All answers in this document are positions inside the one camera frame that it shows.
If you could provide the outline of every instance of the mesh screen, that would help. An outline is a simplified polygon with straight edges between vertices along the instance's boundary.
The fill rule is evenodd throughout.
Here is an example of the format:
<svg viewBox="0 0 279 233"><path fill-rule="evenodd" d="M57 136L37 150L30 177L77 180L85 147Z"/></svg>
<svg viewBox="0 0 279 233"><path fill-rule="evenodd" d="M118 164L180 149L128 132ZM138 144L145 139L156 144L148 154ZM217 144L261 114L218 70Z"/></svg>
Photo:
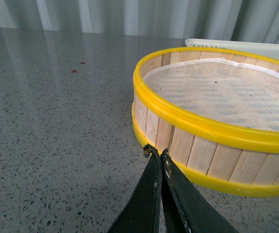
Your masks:
<svg viewBox="0 0 279 233"><path fill-rule="evenodd" d="M223 59L154 69L145 83L192 113L225 123L279 131L279 73Z"/></svg>

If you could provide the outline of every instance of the terrazzo surface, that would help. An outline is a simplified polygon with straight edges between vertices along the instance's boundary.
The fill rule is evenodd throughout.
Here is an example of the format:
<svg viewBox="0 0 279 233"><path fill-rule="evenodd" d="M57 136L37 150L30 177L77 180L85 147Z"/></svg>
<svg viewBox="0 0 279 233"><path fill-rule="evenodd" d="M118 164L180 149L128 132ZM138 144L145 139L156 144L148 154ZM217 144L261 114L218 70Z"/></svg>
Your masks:
<svg viewBox="0 0 279 233"><path fill-rule="evenodd" d="M180 46L0 30L0 233L109 229L148 162L131 125L133 70L143 56ZM279 197L197 189L239 232L279 233Z"/></svg>

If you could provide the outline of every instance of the white tray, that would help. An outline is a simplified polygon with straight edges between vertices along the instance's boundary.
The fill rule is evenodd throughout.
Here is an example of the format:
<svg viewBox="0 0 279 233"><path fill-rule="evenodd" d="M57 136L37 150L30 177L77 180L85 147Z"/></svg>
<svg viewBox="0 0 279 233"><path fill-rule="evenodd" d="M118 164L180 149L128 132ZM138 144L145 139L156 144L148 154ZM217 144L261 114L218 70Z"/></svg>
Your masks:
<svg viewBox="0 0 279 233"><path fill-rule="evenodd" d="M186 39L185 43L187 47L209 47L239 50L279 60L279 45L276 44L203 39Z"/></svg>

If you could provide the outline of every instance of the curtain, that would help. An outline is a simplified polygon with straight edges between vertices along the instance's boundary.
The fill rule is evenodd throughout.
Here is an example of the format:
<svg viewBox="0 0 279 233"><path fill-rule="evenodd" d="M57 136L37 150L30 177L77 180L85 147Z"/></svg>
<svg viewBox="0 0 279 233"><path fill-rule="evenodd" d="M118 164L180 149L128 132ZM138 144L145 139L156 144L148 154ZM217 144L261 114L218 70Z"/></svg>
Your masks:
<svg viewBox="0 0 279 233"><path fill-rule="evenodd" d="M0 0L0 28L279 44L279 0Z"/></svg>

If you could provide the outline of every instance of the yellow rim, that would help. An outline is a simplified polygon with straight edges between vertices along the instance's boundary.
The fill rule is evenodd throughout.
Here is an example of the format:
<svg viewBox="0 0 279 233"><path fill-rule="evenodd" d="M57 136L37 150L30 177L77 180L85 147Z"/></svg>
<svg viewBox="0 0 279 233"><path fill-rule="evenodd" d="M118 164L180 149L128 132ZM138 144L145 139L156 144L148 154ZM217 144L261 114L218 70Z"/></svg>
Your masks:
<svg viewBox="0 0 279 233"><path fill-rule="evenodd" d="M140 68L148 60L162 54L192 50L237 54L279 65L279 61L272 58L226 49L174 48L157 51L141 59L133 74L134 91L143 104L175 127L207 140L244 150L279 153L279 132L249 129L196 115L166 101L154 93L142 80Z"/></svg>
<svg viewBox="0 0 279 233"><path fill-rule="evenodd" d="M132 124L134 128L135 135L139 143L144 146L147 143L151 144L145 135L140 131L136 120L134 118L134 106L132 106ZM175 164L180 168L180 170L185 174L189 181L201 185L206 188L213 189L215 191L245 196L245 197L273 197L279 196L279 184L278 185L255 185L255 184L245 184L225 181L222 179L210 177L195 171L193 169L187 168L177 162Z"/></svg>

